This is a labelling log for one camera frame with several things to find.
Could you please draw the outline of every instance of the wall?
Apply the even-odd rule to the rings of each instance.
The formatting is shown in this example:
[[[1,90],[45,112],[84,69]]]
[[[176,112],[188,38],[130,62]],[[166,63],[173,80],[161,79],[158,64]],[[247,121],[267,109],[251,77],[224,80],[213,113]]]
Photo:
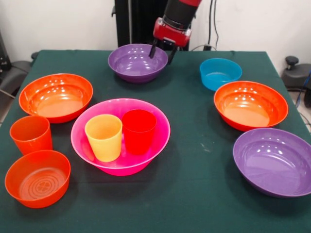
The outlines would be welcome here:
[[[208,41],[209,4],[197,11],[190,49]],[[310,10],[311,0],[217,0],[218,50],[267,51],[279,73],[288,55],[311,63]]]
[[[0,0],[0,30],[10,59],[41,49],[117,48],[114,0]]]
[[[190,48],[208,38],[209,0],[193,22]],[[12,61],[40,49],[117,47],[113,0],[0,0],[0,30]],[[218,0],[219,50],[265,50],[276,69],[296,55],[311,62],[311,0]]]

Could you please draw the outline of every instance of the plastic cup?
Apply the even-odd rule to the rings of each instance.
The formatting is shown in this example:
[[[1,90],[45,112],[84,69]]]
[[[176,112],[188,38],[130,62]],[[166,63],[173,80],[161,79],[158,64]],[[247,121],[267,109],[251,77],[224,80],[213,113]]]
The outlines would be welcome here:
[[[85,132],[96,158],[102,162],[116,160],[121,153],[122,122],[110,114],[93,117]]]
[[[145,110],[135,109],[123,115],[125,147],[132,154],[144,154],[152,143],[156,117]]]
[[[11,126],[10,136],[23,155],[53,149],[50,123],[42,116],[26,116],[17,120]]]

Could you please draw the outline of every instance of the plastic bowl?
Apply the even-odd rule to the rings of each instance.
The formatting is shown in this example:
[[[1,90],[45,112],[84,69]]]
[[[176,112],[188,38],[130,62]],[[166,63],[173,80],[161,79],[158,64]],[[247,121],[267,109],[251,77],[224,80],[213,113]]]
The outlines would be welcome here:
[[[200,73],[203,85],[216,91],[222,85],[238,80],[242,75],[242,69],[231,60],[212,58],[202,62]]]
[[[64,123],[79,116],[93,96],[92,84],[75,74],[52,74],[28,84],[19,96],[19,105],[30,115]]]
[[[134,155],[126,151],[122,137],[121,155],[114,161],[104,163],[96,159],[87,140],[84,127],[94,116],[112,114],[122,116],[133,109],[142,109],[153,113],[157,119],[154,137],[149,150],[142,155]],[[102,171],[115,175],[127,176],[143,170],[165,148],[170,138],[170,124],[164,113],[154,105],[142,100],[114,99],[95,104],[82,113],[75,121],[71,130],[71,143],[76,153],[86,162]]]
[[[293,198],[311,193],[311,145],[278,129],[255,129],[242,134],[233,147],[242,175],[259,191]]]
[[[155,79],[168,62],[165,51],[156,47],[151,59],[151,45],[129,44],[114,50],[108,57],[110,68],[129,83],[147,83]]]
[[[214,95],[214,104],[224,121],[241,131],[273,127],[288,114],[287,102],[277,91],[249,81],[223,85]]]
[[[54,150],[39,150],[18,159],[5,176],[8,193],[30,208],[54,204],[66,193],[70,163]]]

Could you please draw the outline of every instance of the table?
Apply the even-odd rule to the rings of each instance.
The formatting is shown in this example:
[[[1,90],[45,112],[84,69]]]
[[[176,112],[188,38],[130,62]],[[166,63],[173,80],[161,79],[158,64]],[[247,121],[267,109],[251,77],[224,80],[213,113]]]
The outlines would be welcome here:
[[[172,134],[164,151],[143,171],[114,177],[87,164],[70,143],[74,121],[51,126],[54,149],[71,163],[70,185],[56,204],[43,209],[22,206],[4,188],[9,166],[21,154],[9,128],[26,114],[18,101],[0,128],[0,232],[2,233],[238,233],[310,232],[311,196],[275,199],[251,187],[236,168],[232,147],[241,132],[225,124],[213,106],[213,92],[200,80],[199,65],[222,57],[241,65],[241,80],[279,91],[289,104],[277,128],[308,142],[311,137],[265,52],[178,52],[151,83],[130,84],[107,64],[109,51],[44,50],[23,86],[44,75],[82,75],[94,87],[90,106],[107,99],[136,98],[159,107]]]

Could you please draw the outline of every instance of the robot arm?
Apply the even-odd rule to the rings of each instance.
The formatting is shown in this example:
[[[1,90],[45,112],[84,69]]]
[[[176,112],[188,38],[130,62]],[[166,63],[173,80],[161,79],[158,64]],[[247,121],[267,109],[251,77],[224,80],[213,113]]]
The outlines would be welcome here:
[[[158,18],[154,28],[154,42],[149,53],[153,58],[156,46],[163,41],[173,46],[168,64],[171,63],[178,47],[184,47],[189,42],[192,19],[199,7],[201,0],[169,0],[163,18]]]

